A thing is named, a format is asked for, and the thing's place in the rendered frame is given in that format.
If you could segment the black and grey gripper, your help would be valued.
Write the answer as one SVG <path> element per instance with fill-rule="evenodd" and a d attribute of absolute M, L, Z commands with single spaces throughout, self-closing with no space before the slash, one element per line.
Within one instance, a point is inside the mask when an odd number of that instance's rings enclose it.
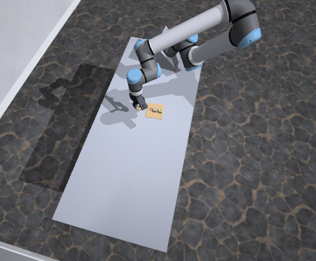
<path fill-rule="evenodd" d="M 136 98 L 135 98 L 135 96 L 133 96 L 131 93 L 129 93 L 129 96 L 130 96 L 130 98 L 132 99 L 132 101 L 133 101 L 133 106 L 134 106 L 134 108 L 136 109 L 136 110 L 138 110 L 138 102 L 137 102 L 137 100 L 136 100 Z"/>

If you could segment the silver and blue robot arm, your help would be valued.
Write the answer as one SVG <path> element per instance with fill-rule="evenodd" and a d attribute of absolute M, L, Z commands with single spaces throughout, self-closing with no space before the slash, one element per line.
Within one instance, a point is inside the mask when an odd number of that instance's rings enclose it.
<path fill-rule="evenodd" d="M 199 33 L 222 22 L 233 27 L 201 46 Z M 261 38 L 255 6 L 249 0 L 221 0 L 220 4 L 152 38 L 134 45 L 142 69 L 127 73 L 129 92 L 142 110 L 148 108 L 141 95 L 142 85 L 161 77 L 161 68 L 153 55 L 163 51 L 168 57 L 180 53 L 186 71 L 200 68 L 204 60 L 238 47 L 244 48 Z M 175 55 L 174 55 L 175 54 Z M 203 60 L 203 61 L 202 61 Z M 202 62 L 200 62 L 202 61 Z"/>

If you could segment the tan flat mat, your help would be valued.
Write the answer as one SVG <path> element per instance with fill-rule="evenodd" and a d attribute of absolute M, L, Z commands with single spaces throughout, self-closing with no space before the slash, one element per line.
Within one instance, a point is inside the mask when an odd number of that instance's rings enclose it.
<path fill-rule="evenodd" d="M 156 112 L 153 112 L 153 108 L 154 107 L 157 108 Z M 159 108 L 162 109 L 162 114 L 159 113 Z M 154 118 L 154 119 L 161 119 L 162 120 L 163 109 L 164 109 L 164 105 L 155 104 L 155 103 L 148 103 L 146 117 L 150 117 L 150 118 Z"/>

